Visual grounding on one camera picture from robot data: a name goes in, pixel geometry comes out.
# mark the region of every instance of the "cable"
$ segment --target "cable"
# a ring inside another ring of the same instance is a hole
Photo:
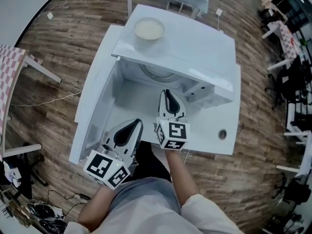
[[[56,7],[60,7],[60,5],[54,6],[53,8],[51,8],[48,12],[48,14],[51,12],[52,9],[56,8]]]
[[[59,193],[58,193],[57,191],[55,191],[55,190],[48,190],[48,201],[45,201],[45,200],[43,200],[43,199],[40,198],[40,197],[33,197],[32,199],[39,199],[39,200],[43,201],[43,202],[46,203],[46,204],[49,204],[49,205],[54,206],[54,205],[51,204],[50,201],[49,201],[49,193],[50,193],[50,192],[55,192],[55,193],[57,193],[58,195],[60,195],[62,198],[66,199],[66,200],[69,200],[69,199],[74,198],[75,195],[86,196],[86,195],[84,195],[84,194],[75,193],[75,194],[72,195],[71,197],[66,198],[66,197],[64,197],[63,195],[59,194]],[[64,214],[64,216],[67,216],[67,214],[69,214],[69,212],[70,212],[75,206],[77,206],[77,205],[82,205],[82,204],[86,204],[86,203],[77,203],[77,204],[73,205],[72,208],[70,208],[69,211],[68,211],[66,214]]]
[[[189,151],[187,152],[187,154],[186,154],[186,156],[185,156],[185,158],[184,158],[184,164],[185,164],[187,155],[189,155],[189,152],[190,152],[190,149],[189,149]]]
[[[47,104],[47,103],[51,103],[53,101],[56,101],[56,100],[60,100],[60,99],[65,99],[69,96],[76,96],[76,95],[79,95],[82,91],[80,91],[79,93],[76,93],[76,94],[72,94],[72,95],[68,95],[68,96],[65,96],[63,98],[58,98],[58,99],[54,99],[52,101],[48,101],[48,102],[44,102],[44,103],[41,103],[41,104],[35,104],[35,105],[15,105],[15,104],[10,104],[10,106],[14,106],[14,107],[34,107],[34,106],[41,106],[43,104]]]
[[[75,193],[75,194],[74,194],[74,195],[72,195],[71,197],[69,197],[69,198],[65,198],[63,195],[59,194],[57,191],[54,191],[54,190],[48,190],[48,202],[49,202],[49,193],[50,193],[50,192],[55,192],[55,193],[57,193],[58,195],[60,195],[62,198],[66,199],[66,200],[72,199],[72,198],[74,198],[74,196],[76,196],[76,195],[79,195],[79,194],[80,194],[80,193]]]
[[[78,203],[78,204],[76,204],[76,205],[73,205],[72,208],[70,208],[69,211],[68,211],[66,214],[64,214],[64,216],[67,216],[67,214],[69,214],[69,212],[70,212],[75,206],[77,206],[77,205],[84,205],[84,204],[85,204],[85,203]]]
[[[219,21],[219,16],[218,16],[218,31],[220,31],[219,24],[220,24],[220,21]]]

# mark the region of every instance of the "desk leg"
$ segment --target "desk leg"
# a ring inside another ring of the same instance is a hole
[[[19,154],[24,154],[24,153],[28,153],[28,152],[32,152],[32,151],[40,150],[40,149],[41,149],[40,144],[31,145],[31,146],[23,146],[23,147],[12,148],[12,149],[6,149],[3,152],[3,158],[14,156],[14,155],[19,155]]]
[[[298,173],[299,172],[299,169],[286,167],[286,166],[278,166],[277,165],[276,168],[280,169],[280,170],[288,171],[288,172],[293,172],[293,173]]]
[[[304,141],[297,141],[296,145],[304,145],[305,146],[305,145],[307,145],[307,143]]]
[[[306,136],[308,137],[309,132],[298,132],[298,133],[284,133],[284,136]]]
[[[267,33],[265,33],[263,36],[262,36],[262,39],[265,39],[267,38],[270,34],[274,33],[275,30],[277,30],[278,26],[274,27],[273,29],[269,30]]]
[[[24,60],[25,60],[25,62],[27,64],[29,64],[33,68],[37,69],[38,71],[40,71],[44,75],[46,75],[46,76],[50,77],[51,79],[55,80],[56,82],[60,83],[62,81],[62,79],[60,77],[56,76],[55,74],[53,74],[52,72],[50,72],[46,68],[44,68],[41,65],[39,65],[37,62],[32,60],[29,56],[25,56]]]
[[[198,8],[194,8],[192,14],[191,14],[191,19],[195,19],[195,17],[198,15],[199,13],[199,9]]]
[[[128,1],[128,18],[132,14],[132,6],[133,6],[133,1],[132,0],[127,0]]]
[[[277,64],[274,64],[270,67],[268,67],[268,71],[270,72],[271,70],[275,69],[275,68],[279,68],[279,67],[282,67],[284,65],[286,65],[287,63],[290,63],[291,61],[289,59],[286,59],[286,60],[283,60]]]

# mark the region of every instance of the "circular hole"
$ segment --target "circular hole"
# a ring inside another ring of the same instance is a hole
[[[110,147],[108,145],[103,145],[103,147],[106,149],[106,150],[110,150]]]
[[[224,140],[226,138],[226,130],[225,129],[221,129],[218,133],[219,139]]]

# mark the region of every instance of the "chair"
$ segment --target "chair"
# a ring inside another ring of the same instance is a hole
[[[266,87],[264,91],[275,91],[275,103],[272,109],[277,105],[281,105],[285,98],[290,103],[298,103],[296,99],[296,91],[306,89],[306,81],[301,71],[300,56],[297,56],[289,69],[282,69],[275,79],[272,74],[268,74],[272,79],[274,88]]]
[[[312,131],[312,74],[310,64],[303,61],[301,70],[306,81],[306,88],[297,92],[300,100],[297,100],[296,103],[288,102],[287,105],[286,129],[292,133]]]
[[[276,198],[279,194],[284,193],[283,201],[286,203],[290,203],[291,201],[295,202],[297,205],[300,205],[301,203],[305,203],[308,201],[310,195],[311,195],[311,189],[309,189],[309,185],[302,185],[299,184],[298,181],[300,181],[299,178],[293,178],[289,185],[285,186],[285,174],[283,174],[283,182],[281,186],[275,185],[274,188],[279,189],[277,194],[273,197]]]
[[[38,159],[32,164],[29,164],[27,153],[22,154],[19,158],[17,156],[11,156],[4,158],[7,163],[13,164],[14,167],[19,169],[21,174],[21,185],[17,187],[17,193],[14,195],[14,199],[17,199],[21,194],[23,194],[26,198],[32,198],[32,184],[31,176],[34,177],[40,184],[43,186],[48,186],[48,184],[42,181],[33,171],[33,167],[40,162],[44,161],[44,157]],[[0,184],[1,185],[8,185],[10,182],[4,177],[4,168],[3,165],[0,165],[1,174],[0,174]]]
[[[284,20],[283,16],[278,11],[274,11],[273,15],[271,16],[269,13],[269,9],[264,9],[263,11],[258,11],[258,15],[261,17],[262,23],[264,25],[261,28],[263,28],[263,27],[267,28],[267,25],[270,22],[283,21]]]

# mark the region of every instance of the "white cable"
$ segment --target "white cable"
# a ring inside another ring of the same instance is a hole
[[[14,104],[10,104],[10,106],[14,106],[14,107],[33,107],[33,106],[41,106],[43,104],[48,104],[48,103],[51,103],[53,101],[56,101],[56,100],[60,100],[60,99],[65,99],[69,96],[76,96],[76,95],[79,95],[82,91],[80,91],[79,93],[76,93],[76,94],[72,94],[72,95],[68,95],[68,96],[65,96],[63,98],[58,98],[58,99],[54,99],[52,101],[48,101],[48,102],[44,102],[44,103],[41,103],[41,104],[36,104],[36,105],[14,105]]]
[[[218,31],[220,31],[219,24],[220,24],[220,21],[219,21],[219,16],[218,16]]]
[[[185,164],[187,155],[189,155],[189,152],[190,152],[190,149],[189,149],[189,151],[187,152],[187,154],[186,154],[186,156],[185,156],[185,158],[184,158],[184,164]]]
[[[49,10],[49,13],[51,12],[52,9],[54,9],[54,8],[56,8],[56,7],[59,7],[59,6],[60,6],[60,5],[57,5],[57,6],[54,6],[53,8],[51,8],[51,9]]]

